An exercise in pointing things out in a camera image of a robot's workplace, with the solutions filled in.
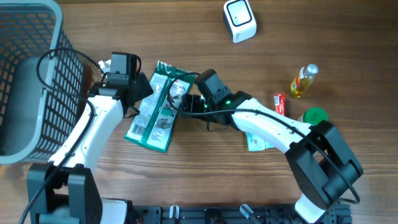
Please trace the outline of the green 3M gloves package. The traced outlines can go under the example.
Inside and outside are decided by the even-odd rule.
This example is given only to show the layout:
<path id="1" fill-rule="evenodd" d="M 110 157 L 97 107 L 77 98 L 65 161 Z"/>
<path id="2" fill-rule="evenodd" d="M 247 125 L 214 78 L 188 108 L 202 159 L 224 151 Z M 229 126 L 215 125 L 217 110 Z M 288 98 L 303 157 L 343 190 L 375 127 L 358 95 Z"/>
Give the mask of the green 3M gloves package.
<path id="1" fill-rule="evenodd" d="M 124 136 L 130 142 L 147 149 L 167 152 L 182 96 L 190 91 L 194 75 L 181 77 L 186 71 L 164 62 L 157 62 L 150 85 L 154 91 L 144 98 Z"/>

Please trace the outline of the mint green sachet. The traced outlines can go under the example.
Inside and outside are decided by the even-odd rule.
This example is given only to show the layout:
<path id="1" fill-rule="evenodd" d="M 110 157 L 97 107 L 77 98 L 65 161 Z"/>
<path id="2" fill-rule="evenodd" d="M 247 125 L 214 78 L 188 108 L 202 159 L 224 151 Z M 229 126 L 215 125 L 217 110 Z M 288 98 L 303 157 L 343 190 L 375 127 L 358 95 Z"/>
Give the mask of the mint green sachet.
<path id="1" fill-rule="evenodd" d="M 271 144 L 252 133 L 246 133 L 246 139 L 249 151 L 264 151 L 273 148 Z"/>

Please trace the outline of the red snack stick wrapper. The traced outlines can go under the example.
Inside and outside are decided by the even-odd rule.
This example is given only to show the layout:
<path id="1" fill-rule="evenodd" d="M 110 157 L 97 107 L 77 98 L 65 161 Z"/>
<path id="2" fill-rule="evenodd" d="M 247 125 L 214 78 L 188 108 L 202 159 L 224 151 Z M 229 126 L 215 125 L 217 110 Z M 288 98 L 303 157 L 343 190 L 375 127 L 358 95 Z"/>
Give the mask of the red snack stick wrapper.
<path id="1" fill-rule="evenodd" d="M 285 116 L 285 94 L 279 93 L 274 95 L 275 112 Z"/>

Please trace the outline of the yellow Vim dish soap bottle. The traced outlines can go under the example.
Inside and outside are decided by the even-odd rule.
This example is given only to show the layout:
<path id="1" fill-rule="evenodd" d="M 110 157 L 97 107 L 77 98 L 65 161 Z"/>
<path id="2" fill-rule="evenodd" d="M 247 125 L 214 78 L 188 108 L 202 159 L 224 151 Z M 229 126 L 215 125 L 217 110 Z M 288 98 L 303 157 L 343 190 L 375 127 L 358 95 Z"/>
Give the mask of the yellow Vim dish soap bottle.
<path id="1" fill-rule="evenodd" d="M 300 69 L 298 75 L 290 84 L 290 93 L 295 98 L 300 98 L 308 87 L 313 83 L 318 74 L 318 66 L 311 63 Z"/>

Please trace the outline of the green lid white jar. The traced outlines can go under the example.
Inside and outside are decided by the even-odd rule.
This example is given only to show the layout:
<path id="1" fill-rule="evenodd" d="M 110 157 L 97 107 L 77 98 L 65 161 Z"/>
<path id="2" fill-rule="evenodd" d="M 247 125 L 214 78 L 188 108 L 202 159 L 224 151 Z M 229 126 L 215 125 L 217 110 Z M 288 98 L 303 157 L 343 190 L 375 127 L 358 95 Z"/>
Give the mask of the green lid white jar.
<path id="1" fill-rule="evenodd" d="M 304 114 L 302 114 L 298 118 L 298 121 L 317 125 L 321 121 L 328 121 L 328 115 L 324 109 L 319 107 L 312 107 L 306 110 L 306 112 L 304 112 Z"/>

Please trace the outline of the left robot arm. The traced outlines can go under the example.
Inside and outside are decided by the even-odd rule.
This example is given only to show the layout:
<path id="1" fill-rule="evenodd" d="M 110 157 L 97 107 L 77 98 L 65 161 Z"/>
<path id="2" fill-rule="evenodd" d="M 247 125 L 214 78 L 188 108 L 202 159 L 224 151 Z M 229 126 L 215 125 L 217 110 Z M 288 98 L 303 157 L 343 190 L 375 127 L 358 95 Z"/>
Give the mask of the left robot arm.
<path id="1" fill-rule="evenodd" d="M 20 223 L 139 223 L 132 202 L 103 198 L 94 170 L 115 127 L 153 91 L 141 58 L 113 52 L 111 66 L 88 92 L 85 110 L 62 147 L 27 174 L 29 203 Z"/>

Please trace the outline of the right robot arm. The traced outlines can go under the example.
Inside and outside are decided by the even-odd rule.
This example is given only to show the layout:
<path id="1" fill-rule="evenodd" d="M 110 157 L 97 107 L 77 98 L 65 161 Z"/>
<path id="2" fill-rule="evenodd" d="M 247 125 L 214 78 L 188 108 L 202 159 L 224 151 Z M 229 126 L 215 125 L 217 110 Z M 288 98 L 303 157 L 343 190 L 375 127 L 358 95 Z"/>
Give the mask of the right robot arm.
<path id="1" fill-rule="evenodd" d="M 199 95 L 182 95 L 176 110 L 254 134 L 282 152 L 302 192 L 294 205 L 299 219 L 319 222 L 348 190 L 354 196 L 351 203 L 360 202 L 353 184 L 363 168 L 333 124 L 323 120 L 312 125 L 276 113 L 248 93 L 233 93 L 213 69 L 194 76 Z"/>

